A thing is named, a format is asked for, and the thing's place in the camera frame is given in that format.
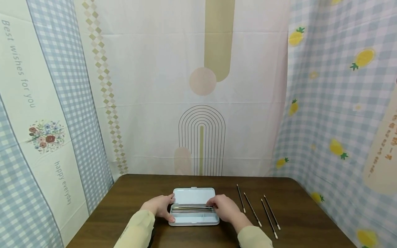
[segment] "fabric backdrop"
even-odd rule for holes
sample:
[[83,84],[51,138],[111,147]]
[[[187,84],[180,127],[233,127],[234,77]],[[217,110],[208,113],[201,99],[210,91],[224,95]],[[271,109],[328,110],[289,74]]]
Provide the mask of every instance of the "fabric backdrop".
[[285,103],[289,1],[75,8],[114,178],[266,174]]
[[290,15],[268,175],[300,182],[358,247],[396,247],[397,1],[292,1]]
[[0,247],[61,248],[113,184],[73,2],[0,6]]

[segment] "sleeve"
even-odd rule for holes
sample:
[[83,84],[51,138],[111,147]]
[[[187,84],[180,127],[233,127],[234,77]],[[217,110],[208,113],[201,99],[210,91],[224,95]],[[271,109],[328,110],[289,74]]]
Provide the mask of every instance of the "sleeve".
[[148,210],[136,212],[129,220],[114,248],[147,248],[152,236],[154,215]]
[[237,238],[241,248],[273,248],[272,241],[259,227],[244,227]]

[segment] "flower bouquet print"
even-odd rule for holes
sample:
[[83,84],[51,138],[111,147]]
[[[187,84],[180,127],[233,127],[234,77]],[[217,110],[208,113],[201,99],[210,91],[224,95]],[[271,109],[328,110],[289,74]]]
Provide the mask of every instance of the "flower bouquet print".
[[53,152],[65,142],[64,128],[59,121],[35,121],[29,128],[30,139],[26,143],[34,145],[34,148],[42,154]]

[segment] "wooden table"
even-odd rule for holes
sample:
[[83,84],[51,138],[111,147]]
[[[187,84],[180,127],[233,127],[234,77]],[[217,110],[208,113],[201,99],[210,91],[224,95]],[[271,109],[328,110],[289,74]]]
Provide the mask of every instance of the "wooden table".
[[[247,217],[258,225],[243,192],[250,199],[263,225],[262,230],[273,240],[275,248],[355,247],[305,190],[289,178],[124,175],[117,180],[67,248],[112,248],[142,203],[158,195],[171,194],[174,188],[212,187],[217,194],[229,196],[242,209],[236,183],[240,186]],[[278,240],[273,236],[260,202],[263,194],[281,227],[281,231],[277,231]],[[154,228],[152,248],[236,248],[238,245],[233,227],[222,221],[217,226],[171,227],[165,220],[157,219]]]

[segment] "blue checkered fabric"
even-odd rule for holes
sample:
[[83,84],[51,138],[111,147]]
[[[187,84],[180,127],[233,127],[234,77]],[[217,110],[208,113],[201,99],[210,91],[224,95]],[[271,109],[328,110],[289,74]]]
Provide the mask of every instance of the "blue checkered fabric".
[[[362,171],[396,87],[397,1],[331,3],[291,2],[289,35],[304,27],[304,38],[288,48],[287,103],[269,175],[294,178],[309,193],[321,193],[321,207],[358,247],[358,229],[374,231],[381,247],[396,247],[397,196],[370,190]],[[375,50],[374,60],[352,71],[366,48]],[[289,116],[294,99],[299,109]],[[355,111],[357,104],[362,111]],[[348,159],[330,152],[332,138]],[[285,157],[289,162],[277,169]]]
[[0,96],[0,247],[63,247]]
[[113,185],[72,0],[28,0],[76,154],[89,213]]

